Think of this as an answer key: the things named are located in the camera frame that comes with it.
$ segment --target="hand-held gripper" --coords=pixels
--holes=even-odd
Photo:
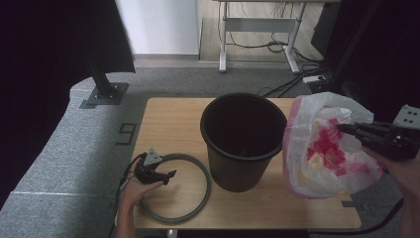
[[[354,135],[367,147],[395,161],[414,159],[420,149],[420,109],[405,105],[393,123],[339,124],[339,131]]]

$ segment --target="wooden table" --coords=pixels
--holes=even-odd
[[[133,157],[154,148],[158,154],[184,153],[208,168],[207,148],[200,133],[200,119],[212,98],[152,98],[149,100]],[[286,115],[293,99],[271,99]],[[158,172],[178,170],[167,186],[148,194],[156,213],[177,217],[191,211],[205,192],[204,175],[192,163],[171,161]],[[286,188],[282,177],[282,155],[274,157],[261,181],[246,192],[229,192],[212,183],[209,201],[193,219],[165,225],[135,207],[136,228],[163,229],[311,229],[358,228],[357,211],[344,207],[348,195],[328,199],[299,199]]]

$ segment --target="black curtain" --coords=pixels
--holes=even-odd
[[[85,57],[103,72],[135,70],[113,0],[3,1],[0,33],[2,206],[90,76]]]

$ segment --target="white plastic bag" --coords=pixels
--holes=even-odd
[[[330,197],[362,190],[382,175],[362,143],[337,124],[371,123],[373,114],[355,100],[331,92],[297,97],[283,138],[283,175],[297,196]]]

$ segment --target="metal frame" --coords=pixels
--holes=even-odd
[[[287,61],[293,73],[299,72],[299,67],[293,56],[293,46],[302,22],[306,3],[300,4],[300,12],[296,19],[260,19],[260,18],[229,18],[229,2],[224,2],[223,21],[221,26],[222,46],[220,49],[219,71],[226,72],[226,33],[227,32],[276,32],[290,33],[288,46],[283,47]]]

